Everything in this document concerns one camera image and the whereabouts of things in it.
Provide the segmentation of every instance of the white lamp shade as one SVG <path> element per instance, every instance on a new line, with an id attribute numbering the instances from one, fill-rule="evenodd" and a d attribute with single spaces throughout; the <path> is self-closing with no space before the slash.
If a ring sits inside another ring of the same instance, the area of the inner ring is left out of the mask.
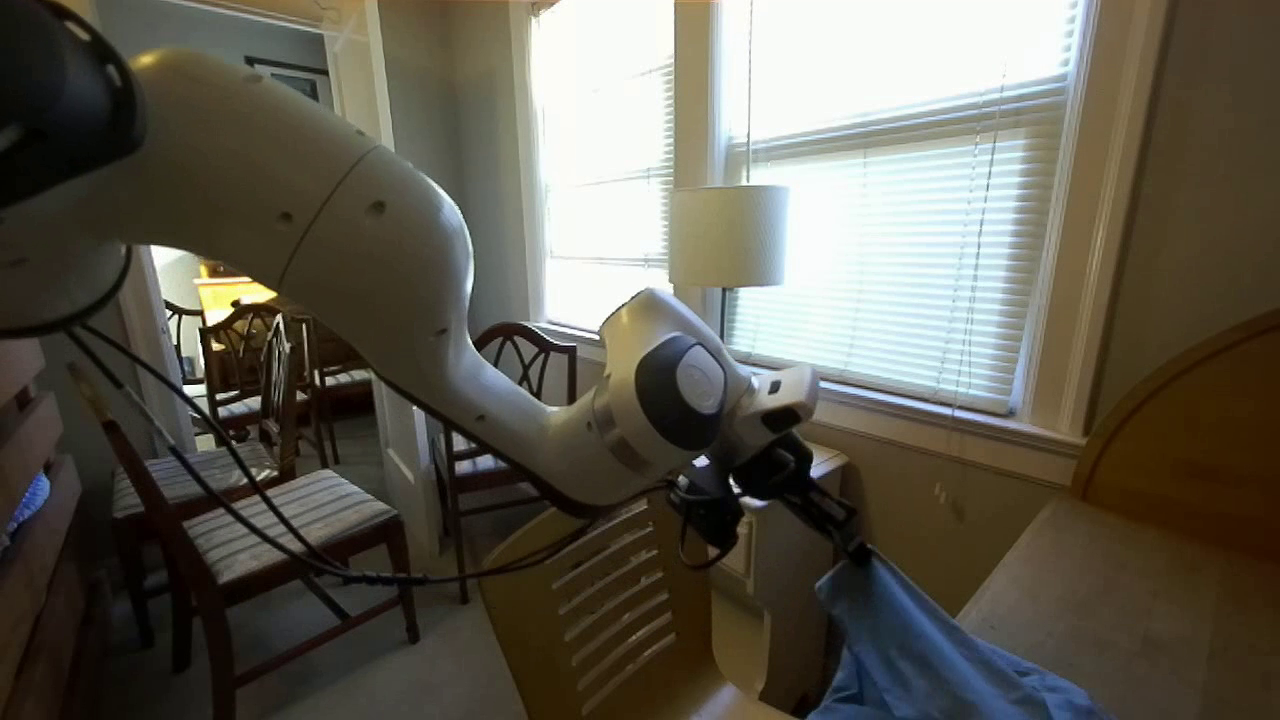
<path id="1" fill-rule="evenodd" d="M 778 286 L 782 226 L 787 194 L 776 184 L 677 194 L 669 278 L 677 290 Z"/>

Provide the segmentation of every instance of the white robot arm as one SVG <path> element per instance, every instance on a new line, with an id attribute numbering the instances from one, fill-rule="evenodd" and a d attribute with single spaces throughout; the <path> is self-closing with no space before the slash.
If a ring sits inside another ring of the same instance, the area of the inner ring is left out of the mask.
<path id="1" fill-rule="evenodd" d="M 26 80 L 19 52 L 49 75 Z M 30 0 L 2 0 L 0 66 L 15 68 L 0 88 L 0 335 L 103 303 L 128 246 L 177 246 L 319 318 L 566 511 L 651 492 L 705 453 L 730 472 L 812 418 L 812 374 L 747 377 L 659 293 L 608 318 L 602 380 L 548 409 L 471 349 L 469 226 L 409 162 L 246 68 L 193 52 L 122 68 Z"/>

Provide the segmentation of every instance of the window sill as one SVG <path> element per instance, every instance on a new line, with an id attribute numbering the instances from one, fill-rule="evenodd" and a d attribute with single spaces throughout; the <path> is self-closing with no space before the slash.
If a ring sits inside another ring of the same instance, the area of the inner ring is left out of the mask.
<path id="1" fill-rule="evenodd" d="M 909 446 L 1052 489 L 1070 483 L 1077 458 L 1083 450 L 1083 438 L 1056 438 L 1021 420 L 994 420 L 959 409 L 942 412 L 933 403 L 831 386 L 818 394 L 812 423 Z"/>

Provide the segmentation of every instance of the window blind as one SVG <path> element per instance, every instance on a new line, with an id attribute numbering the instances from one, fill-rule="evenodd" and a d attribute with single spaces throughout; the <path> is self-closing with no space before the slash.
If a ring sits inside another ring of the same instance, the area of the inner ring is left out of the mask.
<path id="1" fill-rule="evenodd" d="M 531 25 L 542 319 L 596 334 L 664 290 L 672 4 L 559 0 Z"/>
<path id="2" fill-rule="evenodd" d="M 787 184 L 787 286 L 726 342 L 1017 412 L 1070 101 L 1077 0 L 752 0 L 743 180 Z"/>

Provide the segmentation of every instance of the picture frame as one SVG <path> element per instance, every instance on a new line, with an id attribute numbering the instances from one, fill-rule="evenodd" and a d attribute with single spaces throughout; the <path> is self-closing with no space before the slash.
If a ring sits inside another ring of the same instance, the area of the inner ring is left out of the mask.
<path id="1" fill-rule="evenodd" d="M 286 66 L 286 59 L 268 59 L 268 58 L 243 58 L 246 68 L 265 74 L 268 80 L 330 107 L 330 85 L 322 68 L 309 66 Z"/>

